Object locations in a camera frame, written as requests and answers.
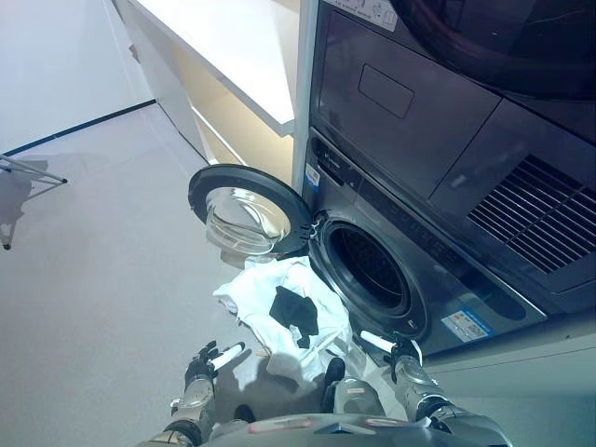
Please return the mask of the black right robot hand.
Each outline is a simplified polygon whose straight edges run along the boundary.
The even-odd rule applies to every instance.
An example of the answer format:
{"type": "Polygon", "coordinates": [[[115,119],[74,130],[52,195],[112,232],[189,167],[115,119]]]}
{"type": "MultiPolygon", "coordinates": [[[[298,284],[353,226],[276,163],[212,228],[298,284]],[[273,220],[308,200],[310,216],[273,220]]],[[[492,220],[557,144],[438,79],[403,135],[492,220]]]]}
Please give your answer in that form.
{"type": "Polygon", "coordinates": [[[359,336],[365,342],[376,346],[387,353],[392,360],[401,358],[413,358],[419,365],[423,364],[423,355],[419,345],[399,332],[394,332],[390,339],[381,337],[372,332],[362,330],[359,336]]]}

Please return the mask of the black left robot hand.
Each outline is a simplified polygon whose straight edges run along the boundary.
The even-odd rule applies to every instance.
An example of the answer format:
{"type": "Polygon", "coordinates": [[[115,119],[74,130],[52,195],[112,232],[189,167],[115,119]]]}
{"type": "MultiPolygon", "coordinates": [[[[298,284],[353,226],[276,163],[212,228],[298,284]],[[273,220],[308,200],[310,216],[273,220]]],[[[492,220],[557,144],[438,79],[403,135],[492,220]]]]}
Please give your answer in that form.
{"type": "Polygon", "coordinates": [[[245,347],[244,342],[238,342],[220,350],[215,340],[208,342],[191,359],[185,372],[185,380],[192,382],[201,375],[214,378],[217,372],[238,357],[245,347]]]}

